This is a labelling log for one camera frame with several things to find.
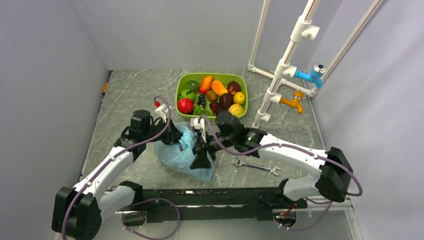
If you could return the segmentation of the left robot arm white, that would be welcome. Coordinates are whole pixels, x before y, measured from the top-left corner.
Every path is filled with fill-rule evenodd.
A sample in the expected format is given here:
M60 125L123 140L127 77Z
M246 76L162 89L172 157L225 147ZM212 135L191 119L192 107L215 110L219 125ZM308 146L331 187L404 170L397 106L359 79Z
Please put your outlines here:
M111 192L109 186L137 160L148 143L161 141L171 145L181 136L166 105L158 107L154 115L147 110L134 111L129 126L107 157L73 187L62 187L56 193L51 229L64 238L92 240L102 223L116 211L126 206L139 209L144 203L140 184L124 181Z

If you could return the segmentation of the blue plastic bag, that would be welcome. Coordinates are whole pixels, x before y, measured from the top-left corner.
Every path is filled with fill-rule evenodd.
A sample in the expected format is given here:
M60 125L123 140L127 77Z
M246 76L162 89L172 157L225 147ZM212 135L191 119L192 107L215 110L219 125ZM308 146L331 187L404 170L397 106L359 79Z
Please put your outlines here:
M192 175L200 181L211 181L215 172L211 155L206 154L211 168L190 169L190 165L197 156L193 154L197 134L190 130L188 122L177 122L174 125L182 133L182 137L172 145L165 145L161 141L155 142L154 152L156 156L163 164L176 172Z

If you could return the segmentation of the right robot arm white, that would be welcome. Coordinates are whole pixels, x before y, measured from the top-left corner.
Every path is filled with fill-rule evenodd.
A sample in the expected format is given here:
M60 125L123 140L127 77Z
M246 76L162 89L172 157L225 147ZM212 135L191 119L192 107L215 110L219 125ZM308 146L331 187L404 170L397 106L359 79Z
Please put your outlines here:
M307 176L284 179L275 194L276 203L287 208L292 203L307 197L322 196L342 203L351 193L351 181L356 182L353 169L344 152L331 147L330 150L313 149L282 140L266 131L245 127L238 117L222 112L215 122L218 132L209 134L211 123L206 116L192 118L190 126L198 134L193 147L196 155L191 169L209 169L212 164L208 156L225 151L233 156L268 158L294 165L307 172Z

